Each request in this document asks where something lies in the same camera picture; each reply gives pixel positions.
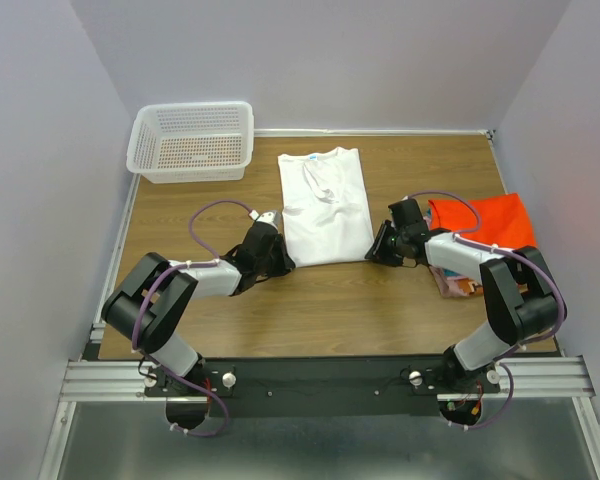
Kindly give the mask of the white t shirt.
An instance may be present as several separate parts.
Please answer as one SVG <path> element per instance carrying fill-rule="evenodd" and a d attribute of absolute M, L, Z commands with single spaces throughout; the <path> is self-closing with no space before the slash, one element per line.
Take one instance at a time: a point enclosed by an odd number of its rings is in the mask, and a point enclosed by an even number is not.
<path fill-rule="evenodd" d="M 298 268 L 360 262 L 374 242 L 359 151 L 278 157 L 284 238 Z"/>

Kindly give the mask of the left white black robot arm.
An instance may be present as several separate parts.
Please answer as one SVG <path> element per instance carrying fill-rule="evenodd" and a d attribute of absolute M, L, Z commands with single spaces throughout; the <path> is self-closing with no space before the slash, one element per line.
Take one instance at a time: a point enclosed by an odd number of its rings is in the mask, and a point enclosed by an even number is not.
<path fill-rule="evenodd" d="M 167 382 L 181 395 L 202 380 L 203 357 L 177 332 L 188 304 L 236 296 L 295 268 L 279 231 L 277 211 L 257 214 L 243 241 L 209 262 L 176 262 L 150 252 L 135 265 L 101 310 L 101 319 L 131 342 L 134 351 L 168 369 Z"/>

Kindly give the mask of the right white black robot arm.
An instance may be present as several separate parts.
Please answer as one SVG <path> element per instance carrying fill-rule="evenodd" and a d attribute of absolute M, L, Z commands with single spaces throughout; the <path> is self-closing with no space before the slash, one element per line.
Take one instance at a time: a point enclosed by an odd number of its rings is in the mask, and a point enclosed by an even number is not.
<path fill-rule="evenodd" d="M 483 289 L 487 320 L 449 347 L 435 369 L 447 389 L 465 390 L 492 363 L 555 335 L 562 326 L 566 303 L 537 248 L 510 249 L 466 238 L 481 227 L 475 208 L 470 209 L 475 226 L 456 231 L 429 227 L 413 197 L 388 209 L 391 218 L 381 225 L 367 260 L 399 267 L 410 259 L 458 273 Z"/>

